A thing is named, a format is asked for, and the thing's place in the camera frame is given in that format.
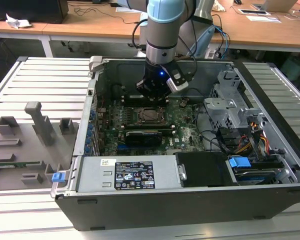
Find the paper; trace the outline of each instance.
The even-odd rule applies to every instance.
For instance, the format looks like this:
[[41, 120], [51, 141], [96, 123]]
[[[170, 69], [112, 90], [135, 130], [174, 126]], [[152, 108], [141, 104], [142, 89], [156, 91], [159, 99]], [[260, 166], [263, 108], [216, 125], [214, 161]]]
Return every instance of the paper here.
[[6, 20], [5, 22], [10, 26], [13, 27], [15, 29], [18, 28], [26, 28], [26, 27], [31, 27], [32, 25], [29, 23], [28, 20], [18, 20], [18, 19], [14, 19], [13, 17], [10, 17], [8, 14], [6, 14]]
[[120, 7], [120, 6], [118, 6], [115, 11], [119, 12], [119, 13], [137, 13], [137, 14], [142, 13], [142, 11], [129, 9], [129, 8], [126, 8], [126, 7]]
[[265, 16], [246, 16], [250, 21], [254, 22], [268, 22], [268, 23], [281, 23], [280, 20], [278, 20], [275, 17], [265, 17]]

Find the warning label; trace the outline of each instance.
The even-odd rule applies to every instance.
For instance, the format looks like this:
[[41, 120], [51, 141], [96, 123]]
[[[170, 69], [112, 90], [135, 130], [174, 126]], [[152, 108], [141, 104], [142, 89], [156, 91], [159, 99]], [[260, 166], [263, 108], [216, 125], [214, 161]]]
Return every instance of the warning label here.
[[116, 162], [114, 176], [116, 190], [155, 189], [152, 161]]

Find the metal grid surface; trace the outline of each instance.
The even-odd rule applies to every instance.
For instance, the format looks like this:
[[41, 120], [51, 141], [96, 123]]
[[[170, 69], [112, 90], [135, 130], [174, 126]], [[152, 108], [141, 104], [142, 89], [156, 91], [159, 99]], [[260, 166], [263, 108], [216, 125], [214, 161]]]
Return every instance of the metal grid surface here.
[[29, 57], [13, 66], [13, 73], [0, 86], [0, 117], [32, 123], [24, 109], [27, 102], [42, 103], [42, 115], [52, 123], [72, 118], [79, 123], [89, 83], [89, 59]]
[[[266, 63], [244, 65], [300, 138], [300, 93], [277, 68], [269, 67]], [[252, 105], [258, 108], [250, 92], [246, 91], [245, 94]]]

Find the black box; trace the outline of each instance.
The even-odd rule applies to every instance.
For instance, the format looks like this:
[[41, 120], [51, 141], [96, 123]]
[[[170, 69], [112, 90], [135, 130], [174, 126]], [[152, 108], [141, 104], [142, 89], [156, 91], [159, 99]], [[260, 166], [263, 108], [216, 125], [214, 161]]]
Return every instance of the black box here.
[[0, 0], [0, 21], [26, 19], [31, 22], [61, 24], [68, 14], [67, 0]]

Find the blue tab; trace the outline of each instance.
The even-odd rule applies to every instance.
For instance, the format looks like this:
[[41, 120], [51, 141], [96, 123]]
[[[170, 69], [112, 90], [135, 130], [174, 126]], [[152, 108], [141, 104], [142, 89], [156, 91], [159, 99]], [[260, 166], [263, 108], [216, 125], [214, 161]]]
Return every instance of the blue tab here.
[[232, 168], [251, 168], [251, 163], [247, 157], [236, 156], [229, 159]]
[[64, 183], [66, 181], [66, 173], [65, 172], [56, 172], [52, 175], [53, 183]]

